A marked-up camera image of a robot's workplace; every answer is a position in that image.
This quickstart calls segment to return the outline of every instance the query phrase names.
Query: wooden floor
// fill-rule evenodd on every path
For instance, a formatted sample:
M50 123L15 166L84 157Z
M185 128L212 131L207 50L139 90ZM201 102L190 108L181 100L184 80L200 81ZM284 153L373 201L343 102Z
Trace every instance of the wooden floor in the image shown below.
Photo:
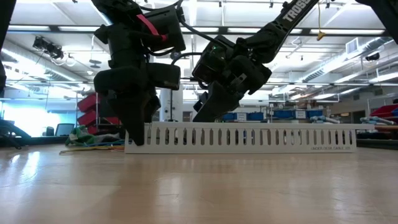
M59 156L0 149L1 224L398 223L398 151Z

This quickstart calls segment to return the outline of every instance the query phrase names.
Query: ceiling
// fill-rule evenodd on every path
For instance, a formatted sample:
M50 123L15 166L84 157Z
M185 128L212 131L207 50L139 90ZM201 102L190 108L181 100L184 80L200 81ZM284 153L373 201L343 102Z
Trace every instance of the ceiling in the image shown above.
M270 8L269 1L254 2L247 0L228 0L222 1L220 7L219 1L213 0L189 0L184 1L182 6L187 23L192 26L217 26L217 27L262 27L270 21L273 21L282 9L283 1L275 0ZM174 3L170 0L148 0L138 3L145 7L164 7ZM373 13L370 7L360 5L351 0L339 0L331 2L330 7L326 8L326 1L320 3L320 17L318 16L318 7L315 6L312 11L304 18L297 28L318 29L318 23L323 30L327 29L346 29L350 36L327 36L317 41L314 36L294 36L290 35L283 44L276 58L265 66L269 67L274 73L270 82L296 82L297 77L302 73L319 66L325 60L333 57L340 52L345 51L346 43L355 38L355 34L363 34L363 30L376 29L384 30L384 26ZM79 78L76 80L92 81L95 74L101 70L109 69L108 60L110 60L108 46L101 43L97 38L92 38L93 34L66 34L66 33L38 33L28 25L55 25L55 26L100 26L107 24L106 18L98 12L91 1L78 0L73 3L72 0L18 0L11 24L25 25L31 32L9 32L7 40L17 46L26 49L38 56L43 56L47 60L50 57L42 55L32 47L35 37L41 36L45 40L62 46L62 50L70 54L76 64L70 67L66 64L61 65L64 69L76 74ZM226 35L226 37L235 41L238 37L249 37L249 35ZM195 49L201 52L208 41L190 34L184 35L186 52ZM381 51L381 58L378 62L362 61L359 57L350 60L344 66L328 72L328 78L322 80L323 83L333 83L335 80L351 75L352 73L363 70L368 67L377 67L380 62L389 60L398 52L396 44L393 42L384 46ZM101 62L100 68L91 68L90 59ZM168 58L155 58L155 62L171 63ZM192 71L190 60L180 60L176 63L183 70L185 76ZM374 71L368 72L365 78L371 78ZM361 82L364 75L359 75L350 82ZM295 94L295 89L290 90L291 95Z

